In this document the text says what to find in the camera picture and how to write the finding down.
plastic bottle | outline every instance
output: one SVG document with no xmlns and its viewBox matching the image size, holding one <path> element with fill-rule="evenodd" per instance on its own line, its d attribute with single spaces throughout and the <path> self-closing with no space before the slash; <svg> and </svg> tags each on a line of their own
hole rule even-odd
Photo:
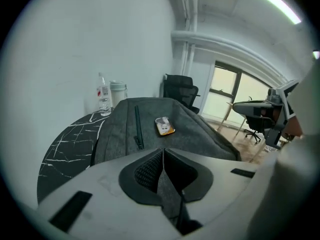
<svg viewBox="0 0 320 240">
<path fill-rule="evenodd" d="M 99 99 L 99 110 L 101 116 L 109 116 L 111 114 L 109 87 L 107 85 L 107 81 L 105 80 L 101 72 L 99 72 L 99 86 L 96 89 L 96 91 Z"/>
</svg>

floor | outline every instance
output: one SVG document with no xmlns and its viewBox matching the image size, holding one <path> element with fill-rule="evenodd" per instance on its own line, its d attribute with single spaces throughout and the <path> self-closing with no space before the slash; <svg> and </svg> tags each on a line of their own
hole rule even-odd
<svg viewBox="0 0 320 240">
<path fill-rule="evenodd" d="M 218 124 L 208 122 L 215 130 L 218 129 Z M 245 137 L 246 134 L 241 129 L 238 135 L 236 136 L 238 130 L 222 126 L 220 130 L 218 131 L 220 134 L 222 134 L 228 141 L 232 143 L 232 145 L 240 152 L 241 158 L 243 162 L 249 162 L 257 153 L 261 145 L 264 144 L 264 139 L 261 139 L 261 142 L 255 145 L 256 141 L 251 136 Z M 258 156 L 254 158 L 251 163 L 253 164 L 260 164 L 264 157 L 268 155 L 268 152 L 266 150 L 263 150 Z"/>
</svg>

black marble table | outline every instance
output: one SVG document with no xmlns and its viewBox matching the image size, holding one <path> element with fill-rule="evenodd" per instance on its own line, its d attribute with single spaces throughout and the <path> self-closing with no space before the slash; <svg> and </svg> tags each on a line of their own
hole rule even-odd
<svg viewBox="0 0 320 240">
<path fill-rule="evenodd" d="M 54 140 L 40 166 L 37 200 L 90 167 L 91 154 L 106 116 L 88 114 L 69 125 Z"/>
</svg>

phone case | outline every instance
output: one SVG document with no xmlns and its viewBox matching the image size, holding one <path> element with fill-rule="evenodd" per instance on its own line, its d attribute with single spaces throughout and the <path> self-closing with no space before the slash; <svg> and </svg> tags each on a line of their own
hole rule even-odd
<svg viewBox="0 0 320 240">
<path fill-rule="evenodd" d="M 161 136 L 173 134 L 176 131 L 176 129 L 173 128 L 173 126 L 169 122 L 168 117 L 166 116 L 157 118 L 154 121 Z"/>
</svg>

fluorescent light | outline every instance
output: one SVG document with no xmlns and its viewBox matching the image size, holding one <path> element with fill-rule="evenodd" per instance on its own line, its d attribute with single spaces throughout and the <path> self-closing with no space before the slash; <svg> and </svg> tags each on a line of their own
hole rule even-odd
<svg viewBox="0 0 320 240">
<path fill-rule="evenodd" d="M 290 9 L 288 5 L 282 0 L 268 0 L 274 6 L 276 6 L 280 11 L 282 11 L 292 22 L 293 24 L 298 24 L 301 22 L 299 17 Z"/>
<path fill-rule="evenodd" d="M 320 51 L 314 50 L 313 51 L 313 56 L 315 57 L 316 60 L 319 59 L 320 58 Z"/>
</svg>

